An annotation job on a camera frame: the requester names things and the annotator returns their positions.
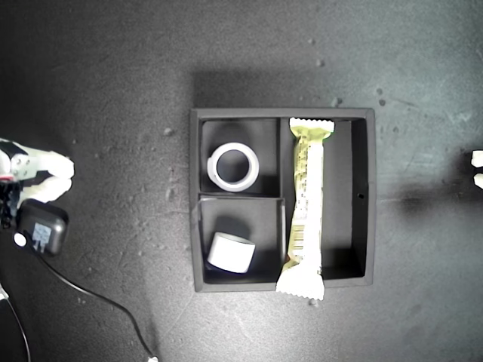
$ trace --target power cord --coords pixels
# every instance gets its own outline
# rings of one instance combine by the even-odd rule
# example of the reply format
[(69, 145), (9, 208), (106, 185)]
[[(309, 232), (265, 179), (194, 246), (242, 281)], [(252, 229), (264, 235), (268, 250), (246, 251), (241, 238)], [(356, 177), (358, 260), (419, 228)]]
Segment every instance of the power cord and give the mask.
[(14, 306), (12, 305), (10, 299), (6, 299), (7, 300), (7, 303), (8, 305), (10, 306), (10, 309), (12, 310), (12, 313), (14, 314), (15, 316), (15, 319), (17, 320), (17, 324), (18, 324), (18, 327), (20, 328), (20, 332), (22, 333), (22, 337), (23, 337), (23, 341), (25, 342), (25, 350), (27, 352), (27, 360), (29, 362), (31, 362), (31, 358), (30, 358), (30, 347), (29, 347), (29, 342), (27, 341), (27, 336), (25, 334), (25, 331), (23, 330), (23, 327), (22, 327), (22, 324), (20, 322), (20, 319), (18, 318), (18, 315), (17, 313), (15, 312), (15, 308)]
[(14, 305), (10, 301), (10, 296), (7, 294), (5, 289), (3, 289), (2, 285), (0, 284), (0, 301), (2, 301), (3, 299), (5, 299), (7, 301), (8, 305), (10, 306), (10, 310), (12, 310), (12, 313), (15, 317), (15, 320), (17, 321), (17, 325), (20, 329), (20, 332), (22, 333), (23, 341), (25, 342), (27, 360), (28, 360), (28, 362), (31, 362), (29, 342), (27, 341), (27, 336), (25, 334), (25, 331), (23, 330), (22, 323), (20, 322), (20, 319), (18, 318), (18, 315), (17, 315), (17, 312), (15, 311)]
[(128, 317), (129, 319), (131, 320), (131, 323), (133, 324), (134, 326), (134, 329), (136, 331), (136, 334), (137, 334), (137, 338), (139, 339), (141, 345), (143, 346), (144, 350), (146, 351), (146, 353), (149, 355), (149, 361), (148, 362), (156, 362), (158, 359), (154, 356), (154, 354), (152, 353), (151, 349), (148, 347), (148, 345), (146, 344), (146, 341), (144, 340), (143, 338), (143, 335), (141, 334), (141, 331), (140, 331), (140, 328), (139, 326), (137, 325), (137, 322), (136, 322), (136, 319), (134, 318), (134, 316), (131, 314), (131, 312), (123, 307), (122, 305), (120, 305), (119, 303), (117, 302), (114, 302), (113, 300), (109, 299), (109, 298), (106, 298), (105, 296), (101, 296), (100, 294), (97, 294), (95, 292), (92, 292), (90, 290), (87, 290), (83, 287), (80, 287), (78, 284), (76, 283), (73, 283), (71, 282), (69, 279), (67, 279), (66, 277), (64, 277), (63, 275), (61, 275), (61, 273), (59, 273), (57, 270), (54, 269), (54, 267), (52, 267), (38, 252), (37, 250), (35, 250), (35, 248), (33, 247), (34, 243), (32, 242), (32, 238), (30, 237), (30, 235), (28, 235), (28, 233), (24, 232), (23, 233), (28, 239), (29, 239), (29, 246), (30, 246), (30, 250), (33, 252), (33, 254), (37, 257), (37, 259), (39, 260), (39, 262), (45, 267), (47, 268), (47, 270), (52, 273), (53, 275), (55, 275), (58, 279), (60, 279), (60, 281), (62, 281), (63, 283), (67, 284), (69, 287), (87, 295), (87, 296), (93, 296), (94, 298), (97, 298), (107, 304), (110, 304), (112, 305), (113, 307), (116, 307), (117, 309), (119, 309), (120, 311), (124, 312)]

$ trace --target hole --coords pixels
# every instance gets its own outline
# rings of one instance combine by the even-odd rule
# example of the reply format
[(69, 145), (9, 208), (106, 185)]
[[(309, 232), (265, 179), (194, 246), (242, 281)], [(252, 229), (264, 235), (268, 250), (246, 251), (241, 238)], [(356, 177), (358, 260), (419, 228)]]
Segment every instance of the hole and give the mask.
[(236, 183), (247, 176), (250, 164), (242, 152), (232, 150), (221, 155), (217, 171), (221, 179), (228, 183)]

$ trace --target barcode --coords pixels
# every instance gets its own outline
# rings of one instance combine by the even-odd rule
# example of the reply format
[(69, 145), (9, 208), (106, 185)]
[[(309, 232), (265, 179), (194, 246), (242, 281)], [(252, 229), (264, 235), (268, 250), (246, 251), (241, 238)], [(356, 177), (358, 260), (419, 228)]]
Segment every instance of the barcode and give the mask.
[(292, 241), (294, 247), (299, 249), (303, 247), (303, 231), (305, 230), (305, 225), (293, 225), (292, 226)]

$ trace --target robot finger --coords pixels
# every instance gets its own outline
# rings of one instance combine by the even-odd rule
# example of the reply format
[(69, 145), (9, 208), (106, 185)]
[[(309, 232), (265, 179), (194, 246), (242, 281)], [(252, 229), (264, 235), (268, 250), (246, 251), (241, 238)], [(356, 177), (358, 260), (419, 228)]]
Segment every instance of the robot finger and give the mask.
[(477, 175), (475, 175), (474, 180), (475, 180), (475, 185), (483, 189), (483, 173), (478, 173)]
[(20, 193), (20, 206), (27, 198), (34, 198), (40, 202), (47, 203), (57, 200), (72, 187), (71, 179), (59, 178), (56, 176), (49, 177), (39, 185), (26, 187)]
[(37, 174), (39, 171), (48, 171), (51, 175), (61, 179), (72, 179), (74, 176), (74, 163), (65, 156), (53, 151), (31, 149), (16, 143), (28, 155), (16, 155), (19, 159), (12, 158), (12, 169), (15, 165), (23, 165), (29, 172)]
[(0, 152), (0, 179), (10, 179), (10, 158), (4, 152)]
[(473, 167), (483, 167), (483, 151), (473, 151), (471, 164)]

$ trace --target roll of tape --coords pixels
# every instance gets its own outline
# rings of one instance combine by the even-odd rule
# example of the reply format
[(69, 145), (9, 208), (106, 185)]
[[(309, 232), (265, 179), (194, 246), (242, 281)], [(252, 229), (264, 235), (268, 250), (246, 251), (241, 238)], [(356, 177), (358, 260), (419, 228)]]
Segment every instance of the roll of tape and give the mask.
[[(239, 151), (248, 159), (248, 172), (246, 176), (236, 183), (228, 183), (218, 174), (218, 161), (221, 156), (229, 151)], [(257, 180), (258, 172), (260, 171), (260, 164), (258, 157), (253, 150), (243, 143), (225, 143), (218, 147), (215, 152), (208, 159), (208, 177), (218, 187), (229, 192), (240, 192), (248, 189)]]
[(239, 236), (217, 232), (213, 238), (208, 262), (233, 273), (246, 273), (254, 255), (255, 244)]

